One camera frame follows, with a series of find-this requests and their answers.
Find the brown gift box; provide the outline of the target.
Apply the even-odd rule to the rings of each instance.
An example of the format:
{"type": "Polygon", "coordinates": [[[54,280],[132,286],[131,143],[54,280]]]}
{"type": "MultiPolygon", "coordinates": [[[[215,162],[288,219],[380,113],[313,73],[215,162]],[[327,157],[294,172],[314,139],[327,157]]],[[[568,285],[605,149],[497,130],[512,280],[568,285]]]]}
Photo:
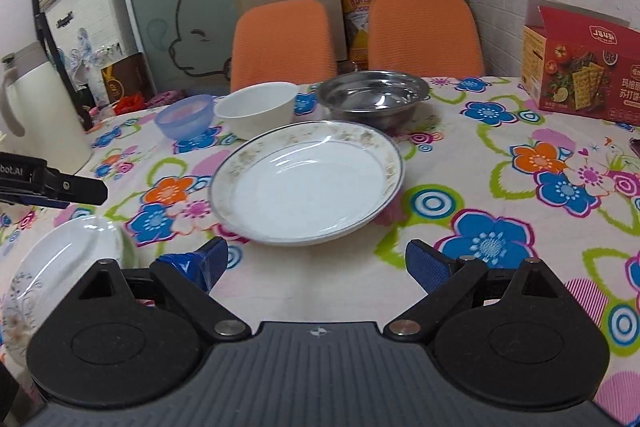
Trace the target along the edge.
{"type": "Polygon", "coordinates": [[[145,101],[154,95],[152,82],[141,52],[121,58],[101,68],[108,101],[119,102],[124,96],[140,93],[145,101]]]}

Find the orange chair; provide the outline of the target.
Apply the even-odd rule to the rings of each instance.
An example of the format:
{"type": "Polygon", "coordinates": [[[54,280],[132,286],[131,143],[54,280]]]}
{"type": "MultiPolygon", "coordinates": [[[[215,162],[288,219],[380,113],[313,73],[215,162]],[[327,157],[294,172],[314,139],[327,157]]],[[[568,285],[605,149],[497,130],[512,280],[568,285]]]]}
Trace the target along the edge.
{"type": "Polygon", "coordinates": [[[464,0],[373,0],[370,69],[416,77],[482,77],[484,58],[464,0]]]}
{"type": "Polygon", "coordinates": [[[316,0],[290,0],[245,12],[235,26],[230,89],[284,81],[311,84],[337,75],[329,19],[316,0]]]}

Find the yellow snack bag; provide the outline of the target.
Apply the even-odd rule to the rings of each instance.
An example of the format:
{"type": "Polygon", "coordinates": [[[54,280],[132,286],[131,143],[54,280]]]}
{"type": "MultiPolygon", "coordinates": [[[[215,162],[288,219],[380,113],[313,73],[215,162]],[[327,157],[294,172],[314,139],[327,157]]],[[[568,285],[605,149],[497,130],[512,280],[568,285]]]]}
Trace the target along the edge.
{"type": "Polygon", "coordinates": [[[341,0],[349,61],[359,69],[369,63],[369,10],[373,0],[341,0]]]}

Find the white floral plate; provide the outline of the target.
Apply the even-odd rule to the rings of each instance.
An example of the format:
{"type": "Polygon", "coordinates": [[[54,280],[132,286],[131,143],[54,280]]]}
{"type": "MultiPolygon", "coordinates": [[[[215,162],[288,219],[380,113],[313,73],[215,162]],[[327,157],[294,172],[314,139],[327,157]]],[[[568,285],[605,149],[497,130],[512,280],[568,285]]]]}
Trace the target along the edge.
{"type": "Polygon", "coordinates": [[[100,259],[122,267],[121,228],[100,216],[81,216],[60,225],[32,247],[9,283],[1,306],[1,334],[8,357],[26,365],[32,336],[100,259]]]}

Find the red cracker box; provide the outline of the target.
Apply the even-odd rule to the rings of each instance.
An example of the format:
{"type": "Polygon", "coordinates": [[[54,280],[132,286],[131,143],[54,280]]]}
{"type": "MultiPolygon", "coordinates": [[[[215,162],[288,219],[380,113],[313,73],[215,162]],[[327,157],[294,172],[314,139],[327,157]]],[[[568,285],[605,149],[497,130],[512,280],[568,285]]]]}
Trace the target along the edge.
{"type": "Polygon", "coordinates": [[[529,0],[521,78],[548,112],[639,124],[639,31],[577,6],[529,0]]]}

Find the right orange chair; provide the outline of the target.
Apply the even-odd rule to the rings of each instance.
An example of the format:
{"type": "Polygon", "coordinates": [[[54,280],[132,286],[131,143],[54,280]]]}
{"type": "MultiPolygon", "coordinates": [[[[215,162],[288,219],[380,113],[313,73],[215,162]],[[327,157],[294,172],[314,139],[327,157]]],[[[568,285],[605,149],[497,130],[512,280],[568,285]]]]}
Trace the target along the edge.
{"type": "Polygon", "coordinates": [[[416,77],[482,77],[484,58],[464,0],[373,0],[370,69],[416,77]]]}

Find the left orange chair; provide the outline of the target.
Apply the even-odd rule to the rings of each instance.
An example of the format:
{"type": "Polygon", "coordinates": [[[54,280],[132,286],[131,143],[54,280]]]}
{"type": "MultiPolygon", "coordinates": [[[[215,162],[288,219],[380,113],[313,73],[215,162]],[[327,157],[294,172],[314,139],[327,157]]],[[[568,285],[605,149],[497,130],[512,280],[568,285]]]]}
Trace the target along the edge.
{"type": "Polygon", "coordinates": [[[284,81],[311,84],[337,75],[329,19],[316,0],[290,0],[245,12],[235,26],[230,89],[284,81]]]}

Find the stainless steel bowl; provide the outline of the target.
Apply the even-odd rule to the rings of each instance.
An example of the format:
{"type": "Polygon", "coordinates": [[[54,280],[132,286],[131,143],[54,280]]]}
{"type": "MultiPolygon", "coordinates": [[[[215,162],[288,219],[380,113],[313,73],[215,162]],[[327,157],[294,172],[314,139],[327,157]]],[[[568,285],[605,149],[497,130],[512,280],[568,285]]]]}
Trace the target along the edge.
{"type": "Polygon", "coordinates": [[[363,70],[322,82],[316,95],[333,119],[390,131],[412,118],[430,87],[424,79],[403,72],[363,70]]]}

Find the cream thermos jug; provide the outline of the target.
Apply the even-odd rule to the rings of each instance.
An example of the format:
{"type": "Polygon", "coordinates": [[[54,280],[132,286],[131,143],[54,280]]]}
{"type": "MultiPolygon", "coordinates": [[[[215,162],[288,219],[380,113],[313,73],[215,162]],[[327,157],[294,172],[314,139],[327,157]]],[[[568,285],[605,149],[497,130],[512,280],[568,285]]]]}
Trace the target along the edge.
{"type": "Polygon", "coordinates": [[[92,156],[72,98],[39,42],[2,58],[1,150],[74,174],[92,156]]]}

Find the gold rimmed white plate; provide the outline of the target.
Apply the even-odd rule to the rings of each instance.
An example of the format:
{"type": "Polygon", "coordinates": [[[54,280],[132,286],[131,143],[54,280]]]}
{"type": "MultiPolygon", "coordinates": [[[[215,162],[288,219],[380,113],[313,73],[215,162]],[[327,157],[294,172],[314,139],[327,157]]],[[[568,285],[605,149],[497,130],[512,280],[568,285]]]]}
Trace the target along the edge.
{"type": "Polygon", "coordinates": [[[239,236],[310,246],[367,225],[404,178],[400,150],[383,132],[349,121],[302,121],[235,150],[215,172],[209,202],[222,226],[239,236]]]}

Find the white bowl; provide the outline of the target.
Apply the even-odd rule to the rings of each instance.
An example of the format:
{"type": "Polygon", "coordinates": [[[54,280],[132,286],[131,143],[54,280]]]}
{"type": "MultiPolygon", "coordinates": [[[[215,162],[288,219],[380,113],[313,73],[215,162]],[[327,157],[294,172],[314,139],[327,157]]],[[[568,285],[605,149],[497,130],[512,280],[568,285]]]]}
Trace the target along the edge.
{"type": "Polygon", "coordinates": [[[241,140],[291,124],[296,84],[266,82],[235,91],[215,103],[215,116],[241,140]]]}

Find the blue plastic bowl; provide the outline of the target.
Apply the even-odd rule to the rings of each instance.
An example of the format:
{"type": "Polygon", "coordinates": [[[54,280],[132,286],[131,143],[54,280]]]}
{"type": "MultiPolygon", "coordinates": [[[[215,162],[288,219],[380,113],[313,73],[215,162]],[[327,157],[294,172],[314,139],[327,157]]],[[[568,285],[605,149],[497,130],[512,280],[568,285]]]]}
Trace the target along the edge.
{"type": "Polygon", "coordinates": [[[213,119],[213,95],[199,94],[165,107],[156,115],[154,121],[166,138],[182,141],[202,134],[213,119]]]}

